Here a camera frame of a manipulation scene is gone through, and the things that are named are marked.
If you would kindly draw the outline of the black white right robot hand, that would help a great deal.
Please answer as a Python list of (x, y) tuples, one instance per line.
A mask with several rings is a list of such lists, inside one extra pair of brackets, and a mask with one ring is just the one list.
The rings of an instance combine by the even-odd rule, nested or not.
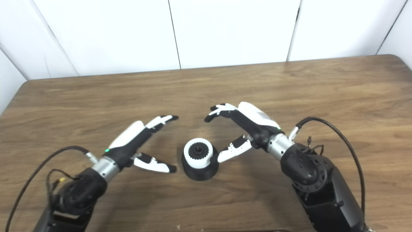
[(223, 149), (211, 162), (222, 163), (245, 153), (251, 148), (263, 149), (280, 160), (285, 151), (293, 145), (277, 122), (265, 112), (248, 102), (239, 103), (238, 107), (231, 104), (218, 104), (210, 108), (211, 112), (204, 119), (211, 122), (215, 117), (230, 118), (243, 128), (248, 136), (241, 135)]

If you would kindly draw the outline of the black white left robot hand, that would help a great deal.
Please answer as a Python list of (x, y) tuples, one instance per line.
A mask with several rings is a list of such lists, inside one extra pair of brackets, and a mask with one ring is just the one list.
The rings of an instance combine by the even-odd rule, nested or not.
[(146, 124), (142, 121), (135, 121), (112, 141), (105, 150), (104, 156), (112, 159), (120, 171), (125, 167), (135, 165), (142, 169), (159, 173), (175, 173), (177, 171), (176, 166), (162, 162), (138, 150), (153, 134), (160, 131), (166, 123), (178, 119), (177, 115), (162, 115), (155, 117)]

